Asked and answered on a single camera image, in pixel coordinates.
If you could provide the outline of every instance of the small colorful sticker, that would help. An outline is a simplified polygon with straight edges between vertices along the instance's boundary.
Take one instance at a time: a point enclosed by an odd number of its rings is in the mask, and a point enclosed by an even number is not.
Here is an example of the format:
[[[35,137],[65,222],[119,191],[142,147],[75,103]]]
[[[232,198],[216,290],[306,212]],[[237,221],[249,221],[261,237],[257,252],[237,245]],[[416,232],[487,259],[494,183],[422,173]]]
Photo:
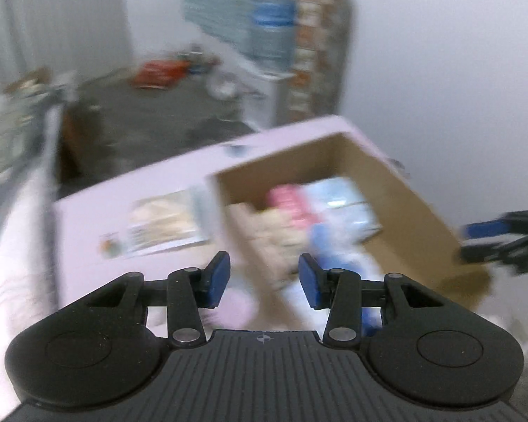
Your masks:
[[[113,259],[121,255],[122,246],[117,234],[104,235],[100,242],[100,252],[107,259]]]

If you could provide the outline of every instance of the white table surface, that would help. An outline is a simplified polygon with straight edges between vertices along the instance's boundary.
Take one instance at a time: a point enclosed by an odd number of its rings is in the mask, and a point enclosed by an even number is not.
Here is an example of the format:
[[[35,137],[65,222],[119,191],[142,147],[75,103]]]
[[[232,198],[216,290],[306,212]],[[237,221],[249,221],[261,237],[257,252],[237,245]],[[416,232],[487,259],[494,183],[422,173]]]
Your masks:
[[[166,279],[173,270],[205,265],[219,246],[232,251],[234,263],[238,257],[226,242],[217,211],[212,227],[215,245],[205,250],[194,247],[133,258],[106,259],[100,253],[100,242],[102,236],[114,232],[120,238],[125,237],[132,204],[141,198],[202,185],[216,207],[210,175],[340,132],[348,133],[371,155],[385,159],[383,153],[345,119],[327,116],[239,138],[235,143],[248,147],[243,157],[231,157],[223,144],[210,146],[143,167],[57,201],[60,306],[66,306],[130,271],[142,272],[146,280],[157,280]]]

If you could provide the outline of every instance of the table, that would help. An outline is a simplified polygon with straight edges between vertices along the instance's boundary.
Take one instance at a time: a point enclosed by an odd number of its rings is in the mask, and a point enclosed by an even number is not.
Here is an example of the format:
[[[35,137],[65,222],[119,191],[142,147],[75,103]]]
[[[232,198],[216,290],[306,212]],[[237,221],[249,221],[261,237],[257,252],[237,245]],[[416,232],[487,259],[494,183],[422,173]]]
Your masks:
[[[371,155],[387,161],[386,156],[347,120],[327,116],[241,137],[234,142],[246,146],[241,157],[231,156],[227,144],[210,146],[135,170],[57,201],[57,290],[60,307],[130,271],[142,272],[146,280],[156,280],[166,279],[173,270],[204,266],[219,248],[230,252],[234,265],[239,257],[231,243],[227,242],[222,229],[210,175],[291,146],[342,132]],[[192,185],[203,186],[208,192],[214,211],[211,227],[213,246],[202,252],[194,247],[134,258],[120,256],[106,259],[100,253],[102,236],[118,232],[120,237],[124,237],[134,201]]]

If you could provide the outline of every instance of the water bottle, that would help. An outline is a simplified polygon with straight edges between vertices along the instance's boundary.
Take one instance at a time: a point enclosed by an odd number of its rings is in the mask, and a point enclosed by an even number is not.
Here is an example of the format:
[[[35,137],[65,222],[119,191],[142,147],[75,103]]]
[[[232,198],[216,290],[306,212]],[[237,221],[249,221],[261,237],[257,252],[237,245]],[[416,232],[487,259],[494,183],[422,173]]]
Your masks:
[[[297,0],[254,0],[251,25],[253,60],[265,73],[291,69],[296,46]]]

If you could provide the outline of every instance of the ribbed black surface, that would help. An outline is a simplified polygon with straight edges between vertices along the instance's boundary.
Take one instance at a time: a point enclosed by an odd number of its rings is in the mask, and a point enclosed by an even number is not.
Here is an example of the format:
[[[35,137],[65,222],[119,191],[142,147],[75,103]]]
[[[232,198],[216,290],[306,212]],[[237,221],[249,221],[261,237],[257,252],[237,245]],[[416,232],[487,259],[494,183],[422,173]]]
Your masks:
[[[379,385],[353,352],[320,345],[312,332],[217,331],[201,348],[170,355],[141,392],[110,408],[48,413],[20,407],[9,422],[522,422],[504,403],[437,411]]]

